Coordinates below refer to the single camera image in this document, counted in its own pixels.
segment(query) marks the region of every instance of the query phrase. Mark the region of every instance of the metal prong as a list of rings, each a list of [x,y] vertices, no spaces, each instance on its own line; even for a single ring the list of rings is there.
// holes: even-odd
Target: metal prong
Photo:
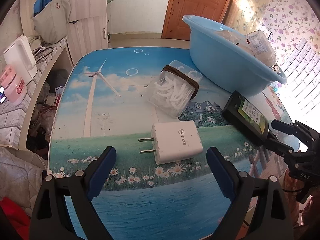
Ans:
[[[150,137],[150,138],[140,138],[138,139],[138,142],[148,142],[148,141],[153,141],[154,138]]]
[[[152,150],[142,150],[140,151],[140,153],[154,153],[156,150],[152,149]]]

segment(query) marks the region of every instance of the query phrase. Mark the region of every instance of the wind turbine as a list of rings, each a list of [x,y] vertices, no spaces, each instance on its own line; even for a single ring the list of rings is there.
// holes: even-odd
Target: wind turbine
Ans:
[[[101,67],[99,68],[98,71],[85,73],[86,75],[89,75],[89,77],[93,77],[93,80],[92,80],[92,84],[91,84],[91,88],[90,88],[90,92],[89,92],[87,109],[85,111],[83,137],[90,137],[90,133],[91,133],[92,103],[93,103],[93,95],[94,95],[94,90],[96,87],[96,82],[97,82],[98,76],[105,82],[105,84],[109,88],[111,88],[111,90],[116,94],[116,96],[120,96],[119,93],[113,88],[113,86],[111,86],[111,84],[101,74],[101,69],[102,69],[103,65],[105,64],[106,60],[103,62],[103,64],[101,65]]]

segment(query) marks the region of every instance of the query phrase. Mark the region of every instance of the logo on charger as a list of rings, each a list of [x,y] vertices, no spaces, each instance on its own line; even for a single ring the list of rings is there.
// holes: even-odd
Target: logo on charger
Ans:
[[[184,138],[184,130],[181,129],[178,131],[179,134],[181,134],[181,139],[182,139],[182,143],[183,145],[186,145],[186,141],[185,141],[185,138]]]

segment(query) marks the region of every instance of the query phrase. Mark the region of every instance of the pink lid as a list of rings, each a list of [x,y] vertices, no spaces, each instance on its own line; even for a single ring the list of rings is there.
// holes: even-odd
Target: pink lid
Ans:
[[[10,84],[15,75],[16,71],[11,64],[5,66],[4,72],[0,77],[0,83],[4,87],[4,89],[6,89],[6,87]]]

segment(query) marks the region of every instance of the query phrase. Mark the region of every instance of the charger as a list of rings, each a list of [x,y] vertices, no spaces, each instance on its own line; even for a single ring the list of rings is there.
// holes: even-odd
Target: charger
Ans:
[[[151,136],[141,138],[139,142],[152,141],[153,149],[140,153],[153,152],[156,164],[186,160],[203,151],[194,121],[154,123]]]

